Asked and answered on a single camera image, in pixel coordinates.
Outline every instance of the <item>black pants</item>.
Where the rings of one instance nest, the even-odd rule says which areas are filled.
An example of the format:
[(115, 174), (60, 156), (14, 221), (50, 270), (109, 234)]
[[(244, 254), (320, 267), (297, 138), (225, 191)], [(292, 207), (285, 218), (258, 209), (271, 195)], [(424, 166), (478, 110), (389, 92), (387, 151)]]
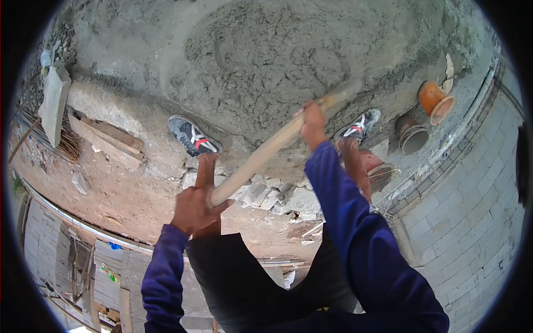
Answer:
[(327, 224), (308, 275), (291, 290), (272, 281), (240, 233), (192, 239), (187, 255), (211, 314), (227, 333), (302, 319), (321, 307), (353, 312), (357, 304)]

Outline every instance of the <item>hand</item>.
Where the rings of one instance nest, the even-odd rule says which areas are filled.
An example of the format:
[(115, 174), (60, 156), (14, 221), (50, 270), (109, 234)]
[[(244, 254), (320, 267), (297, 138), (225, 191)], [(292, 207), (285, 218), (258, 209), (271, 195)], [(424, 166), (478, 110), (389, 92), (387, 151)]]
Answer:
[(302, 107), (303, 108), (298, 110), (294, 116), (304, 113), (305, 123), (303, 124), (300, 133), (302, 133), (309, 148), (313, 151), (319, 144), (328, 139), (324, 130), (326, 117), (322, 111), (320, 111), (320, 108), (315, 101), (307, 101), (303, 103)]
[(176, 196), (174, 218), (170, 225), (180, 229), (187, 235), (191, 235), (198, 229), (202, 229), (215, 222), (220, 214), (234, 200), (226, 200), (220, 205), (211, 208), (208, 199), (212, 189), (189, 187)]

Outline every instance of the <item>sleeve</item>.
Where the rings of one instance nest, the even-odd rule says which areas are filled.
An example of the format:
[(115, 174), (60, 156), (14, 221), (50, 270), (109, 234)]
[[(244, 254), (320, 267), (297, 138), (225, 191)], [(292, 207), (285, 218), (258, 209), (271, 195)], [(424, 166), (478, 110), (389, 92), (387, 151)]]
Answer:
[(183, 288), (183, 251), (189, 237), (165, 224), (156, 243), (152, 261), (142, 280), (142, 304), (147, 312), (146, 332), (185, 332), (180, 325)]
[(313, 151), (305, 173), (349, 285), (365, 311), (405, 314), (435, 332), (447, 332), (448, 316), (430, 285), (401, 256), (386, 220), (373, 213), (329, 141)]

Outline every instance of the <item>black sneaker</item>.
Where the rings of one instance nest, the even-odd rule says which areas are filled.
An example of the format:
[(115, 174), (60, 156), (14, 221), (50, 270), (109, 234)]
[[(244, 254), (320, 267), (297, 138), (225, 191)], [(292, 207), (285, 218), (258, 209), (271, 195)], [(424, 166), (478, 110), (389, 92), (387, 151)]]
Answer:
[(192, 121), (178, 115), (168, 119), (168, 129), (190, 156), (222, 151), (222, 145), (207, 137)]
[(381, 117), (381, 111), (379, 109), (368, 109), (366, 112), (359, 116), (353, 123), (344, 126), (337, 133), (335, 133), (334, 139), (337, 141), (342, 137), (353, 137), (359, 141), (366, 139), (368, 133), (372, 130), (372, 127), (377, 123)]

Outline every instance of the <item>cement mortar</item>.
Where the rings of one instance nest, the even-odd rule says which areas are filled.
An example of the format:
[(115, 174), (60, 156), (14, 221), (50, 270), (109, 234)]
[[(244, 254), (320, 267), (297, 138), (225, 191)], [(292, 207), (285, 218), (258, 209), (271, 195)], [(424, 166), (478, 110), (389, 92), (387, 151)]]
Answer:
[[(335, 110), (327, 133), (333, 136), (369, 107), (380, 108), (383, 118), (365, 145), (391, 139), (389, 158), (402, 169), (399, 180), (458, 124), (491, 54), (481, 12), (457, 1), (102, 0), (85, 4), (74, 20), (78, 56), (69, 69), (74, 78), (91, 76), (103, 86), (137, 92), (139, 98), (174, 102), (168, 108), (124, 112), (141, 132), (164, 136), (161, 143), (170, 137), (162, 119), (172, 113), (192, 115), (206, 134), (222, 142), (220, 162), (231, 168), (286, 124), (303, 101), (322, 96), (342, 80), (359, 78), (361, 91)], [(417, 104), (423, 82), (442, 83), (446, 53), (455, 66), (456, 105), (445, 122), (431, 129), (427, 149), (406, 158), (393, 150), (394, 120)], [(94, 116), (110, 118), (105, 112), (95, 110)], [(128, 123), (114, 125), (138, 133)], [(154, 149), (173, 151), (161, 145)], [(181, 166), (181, 154), (179, 161), (145, 155), (157, 162), (154, 167), (160, 161)], [(306, 144), (295, 139), (261, 173), (301, 180), (308, 155)]]

